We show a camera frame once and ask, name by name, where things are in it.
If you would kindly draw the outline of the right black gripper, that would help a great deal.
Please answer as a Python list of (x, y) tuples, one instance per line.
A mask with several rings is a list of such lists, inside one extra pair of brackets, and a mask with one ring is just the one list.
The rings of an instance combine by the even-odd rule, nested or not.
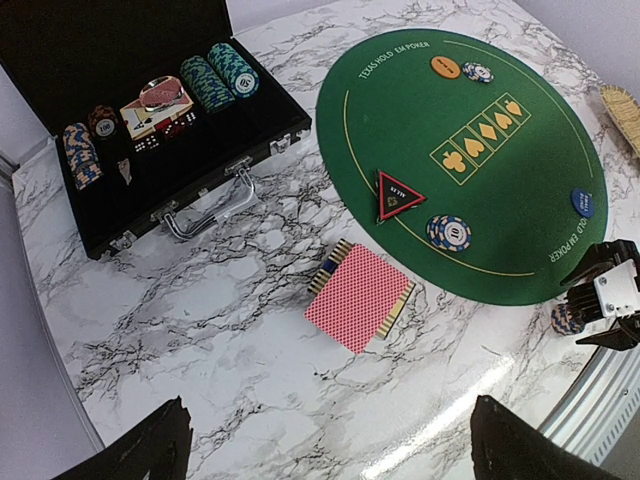
[[(617, 265), (633, 260), (636, 265), (639, 287), (639, 250), (631, 240), (618, 239), (591, 245), (578, 264), (561, 280), (561, 286), (569, 286), (566, 294), (572, 316), (587, 324), (603, 317), (594, 287), (594, 279)], [(607, 349), (633, 349), (639, 345), (639, 312), (618, 321), (618, 327), (576, 341), (578, 345), (595, 345)]]

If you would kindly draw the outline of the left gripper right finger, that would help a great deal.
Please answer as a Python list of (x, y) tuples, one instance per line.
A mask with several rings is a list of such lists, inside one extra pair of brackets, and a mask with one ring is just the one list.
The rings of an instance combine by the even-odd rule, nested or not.
[(563, 450), (489, 395), (477, 398), (470, 419), (477, 479), (612, 479)]

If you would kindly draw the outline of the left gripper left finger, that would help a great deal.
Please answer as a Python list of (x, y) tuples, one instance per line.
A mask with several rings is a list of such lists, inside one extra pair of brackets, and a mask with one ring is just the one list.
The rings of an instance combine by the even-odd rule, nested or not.
[(184, 479), (193, 429), (191, 416), (176, 397), (60, 479)]

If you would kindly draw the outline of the blue small blind button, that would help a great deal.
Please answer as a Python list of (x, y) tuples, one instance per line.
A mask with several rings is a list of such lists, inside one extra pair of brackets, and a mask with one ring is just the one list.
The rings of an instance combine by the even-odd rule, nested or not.
[(595, 204), (592, 194), (583, 188), (574, 188), (570, 195), (574, 210), (583, 218), (590, 219), (595, 215)]

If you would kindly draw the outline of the triangular all-in button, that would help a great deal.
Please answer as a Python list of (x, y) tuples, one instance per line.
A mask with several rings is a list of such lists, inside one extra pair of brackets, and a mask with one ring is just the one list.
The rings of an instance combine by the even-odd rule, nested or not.
[(377, 224), (382, 224), (427, 201), (424, 194), (380, 169), (376, 171), (375, 185)]

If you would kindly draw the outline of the orange round dealer button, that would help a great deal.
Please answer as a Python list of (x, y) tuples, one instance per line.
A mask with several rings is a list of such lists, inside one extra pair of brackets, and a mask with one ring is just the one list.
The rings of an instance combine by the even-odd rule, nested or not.
[(434, 72), (445, 79), (456, 79), (461, 75), (460, 66), (451, 58), (434, 56), (430, 65)]

